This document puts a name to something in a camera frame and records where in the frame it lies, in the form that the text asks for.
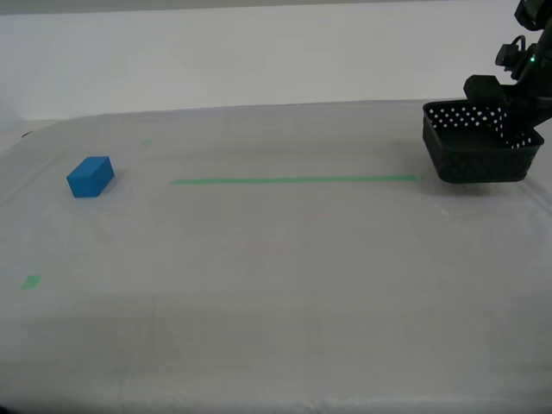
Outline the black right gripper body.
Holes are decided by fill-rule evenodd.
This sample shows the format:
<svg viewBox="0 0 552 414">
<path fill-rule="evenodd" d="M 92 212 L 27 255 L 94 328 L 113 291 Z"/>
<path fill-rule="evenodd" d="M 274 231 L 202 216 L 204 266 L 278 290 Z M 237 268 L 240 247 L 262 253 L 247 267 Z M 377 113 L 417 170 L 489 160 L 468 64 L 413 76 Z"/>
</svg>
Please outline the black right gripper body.
<svg viewBox="0 0 552 414">
<path fill-rule="evenodd" d="M 551 98 L 551 27 L 547 26 L 537 43 L 525 47 L 525 36 L 502 45 L 502 67 L 520 83 L 520 97 Z"/>
</svg>

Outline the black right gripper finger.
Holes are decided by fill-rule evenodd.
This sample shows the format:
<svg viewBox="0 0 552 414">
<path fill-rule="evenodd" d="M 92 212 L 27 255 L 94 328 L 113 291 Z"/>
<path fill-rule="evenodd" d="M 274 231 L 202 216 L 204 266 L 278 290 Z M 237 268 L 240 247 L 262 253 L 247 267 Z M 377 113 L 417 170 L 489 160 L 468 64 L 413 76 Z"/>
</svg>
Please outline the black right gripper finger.
<svg viewBox="0 0 552 414">
<path fill-rule="evenodd" d="M 509 119 L 524 119 L 519 81 L 503 85 L 495 76 L 472 75 L 463 86 L 467 101 L 478 109 L 507 115 Z"/>
<path fill-rule="evenodd" d="M 526 126 L 534 129 L 551 118 L 552 99 L 550 97 L 535 97 L 528 104 Z"/>
</svg>

